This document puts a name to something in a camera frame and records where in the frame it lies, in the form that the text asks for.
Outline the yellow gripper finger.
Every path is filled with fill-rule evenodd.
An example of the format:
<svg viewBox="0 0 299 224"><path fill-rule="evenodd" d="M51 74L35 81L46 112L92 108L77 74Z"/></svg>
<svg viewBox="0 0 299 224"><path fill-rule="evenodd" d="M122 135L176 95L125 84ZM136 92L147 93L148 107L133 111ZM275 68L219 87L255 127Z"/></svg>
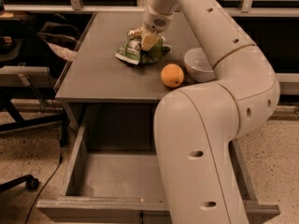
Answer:
<svg viewBox="0 0 299 224"><path fill-rule="evenodd" d="M141 34L141 48L144 51L149 51L159 41L159 34L156 31L151 31L146 28Z"/></svg>

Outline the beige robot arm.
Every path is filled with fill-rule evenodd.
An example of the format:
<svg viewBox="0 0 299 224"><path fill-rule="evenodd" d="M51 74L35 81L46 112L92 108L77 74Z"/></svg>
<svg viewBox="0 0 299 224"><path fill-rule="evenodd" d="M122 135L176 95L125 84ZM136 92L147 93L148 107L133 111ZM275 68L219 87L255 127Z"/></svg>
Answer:
<svg viewBox="0 0 299 224"><path fill-rule="evenodd" d="M169 92L155 111L154 140L172 223L249 224L229 144L273 114L277 76L216 0L149 0L145 31L165 31L177 9L216 78Z"/></svg>

